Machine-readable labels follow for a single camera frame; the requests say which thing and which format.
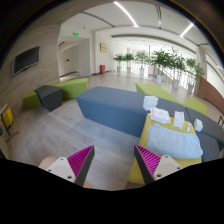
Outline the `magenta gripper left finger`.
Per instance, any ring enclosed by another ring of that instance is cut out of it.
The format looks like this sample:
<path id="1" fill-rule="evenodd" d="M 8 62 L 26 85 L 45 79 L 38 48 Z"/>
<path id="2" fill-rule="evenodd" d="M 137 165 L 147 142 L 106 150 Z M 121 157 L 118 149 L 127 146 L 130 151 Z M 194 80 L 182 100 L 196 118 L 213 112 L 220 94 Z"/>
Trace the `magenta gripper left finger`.
<path id="1" fill-rule="evenodd" d="M 83 186 L 95 156 L 94 146 L 88 146 L 68 158 L 59 157 L 47 168 L 49 173 Z"/>

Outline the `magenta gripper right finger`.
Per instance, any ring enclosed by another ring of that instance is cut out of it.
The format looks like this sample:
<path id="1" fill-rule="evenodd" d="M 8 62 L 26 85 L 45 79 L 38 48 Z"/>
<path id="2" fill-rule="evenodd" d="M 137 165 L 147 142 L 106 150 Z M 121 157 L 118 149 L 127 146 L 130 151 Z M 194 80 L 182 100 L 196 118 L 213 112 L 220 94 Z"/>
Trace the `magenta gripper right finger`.
<path id="1" fill-rule="evenodd" d="M 137 144 L 134 145 L 134 155 L 145 184 L 160 180 L 182 169 L 182 166 L 169 155 L 160 156 Z"/>

